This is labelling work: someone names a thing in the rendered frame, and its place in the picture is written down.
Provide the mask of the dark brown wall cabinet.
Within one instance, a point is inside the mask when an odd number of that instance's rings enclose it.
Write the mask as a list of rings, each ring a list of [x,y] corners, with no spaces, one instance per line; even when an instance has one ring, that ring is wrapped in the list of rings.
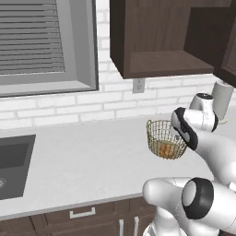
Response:
[[[110,57],[124,79],[213,74],[222,68],[236,0],[110,0]]]

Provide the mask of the dark grey sink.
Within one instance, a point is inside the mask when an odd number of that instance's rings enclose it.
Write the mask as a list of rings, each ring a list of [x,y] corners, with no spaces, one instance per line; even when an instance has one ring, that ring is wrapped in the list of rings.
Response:
[[[23,196],[35,138],[0,138],[0,200]]]

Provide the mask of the brown base cabinet door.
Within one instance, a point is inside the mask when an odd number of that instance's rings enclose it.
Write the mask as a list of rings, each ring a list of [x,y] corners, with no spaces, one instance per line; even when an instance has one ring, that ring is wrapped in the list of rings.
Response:
[[[134,236],[134,218],[139,216],[138,236],[143,236],[146,227],[152,222],[154,213],[135,213],[130,214],[128,219],[128,236]]]
[[[46,236],[119,236],[119,217],[89,220],[84,223],[73,223],[67,226],[55,227],[45,232]],[[124,220],[124,236],[127,227]]]

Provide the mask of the grey window with blinds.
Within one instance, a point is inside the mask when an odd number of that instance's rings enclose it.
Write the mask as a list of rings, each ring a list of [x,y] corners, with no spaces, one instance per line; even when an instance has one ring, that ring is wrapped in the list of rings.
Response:
[[[95,0],[0,0],[0,98],[98,88]]]

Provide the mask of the dark brown wall cabinet door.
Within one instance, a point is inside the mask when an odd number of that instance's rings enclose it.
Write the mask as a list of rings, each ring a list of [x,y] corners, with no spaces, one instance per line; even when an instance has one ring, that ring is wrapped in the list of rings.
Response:
[[[222,68],[236,76],[236,18],[233,22],[228,45],[222,61]]]

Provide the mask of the orange-brown bread piece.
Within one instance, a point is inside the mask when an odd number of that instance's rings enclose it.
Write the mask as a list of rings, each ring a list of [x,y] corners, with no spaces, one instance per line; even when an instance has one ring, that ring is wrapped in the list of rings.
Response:
[[[174,155],[174,145],[168,143],[162,143],[159,148],[159,154],[171,158]]]

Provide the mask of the grey wall socket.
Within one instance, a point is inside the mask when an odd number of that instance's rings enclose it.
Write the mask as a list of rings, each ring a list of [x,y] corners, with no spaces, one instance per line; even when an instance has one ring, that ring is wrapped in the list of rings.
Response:
[[[144,78],[134,78],[133,79],[133,92],[134,93],[143,93],[145,91],[145,82]]]

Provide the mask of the small brown drawer front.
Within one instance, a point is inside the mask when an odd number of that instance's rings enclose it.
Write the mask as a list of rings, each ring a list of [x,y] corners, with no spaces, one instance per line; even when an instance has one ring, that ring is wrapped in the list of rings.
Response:
[[[131,198],[129,200],[129,212],[141,213],[141,212],[155,212],[156,207],[148,204],[143,196]]]

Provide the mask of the white paper towel roll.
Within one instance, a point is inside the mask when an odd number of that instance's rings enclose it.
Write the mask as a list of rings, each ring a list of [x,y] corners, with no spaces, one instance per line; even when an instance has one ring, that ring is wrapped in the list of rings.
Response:
[[[212,89],[213,110],[220,124],[225,124],[228,121],[226,112],[230,104],[233,90],[234,87],[223,80],[217,80]]]

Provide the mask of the brown base cabinet front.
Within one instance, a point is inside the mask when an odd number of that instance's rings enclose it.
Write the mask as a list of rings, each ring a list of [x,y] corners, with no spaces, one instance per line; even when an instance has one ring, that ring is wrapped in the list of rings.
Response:
[[[37,236],[30,217],[0,220],[0,236]]]

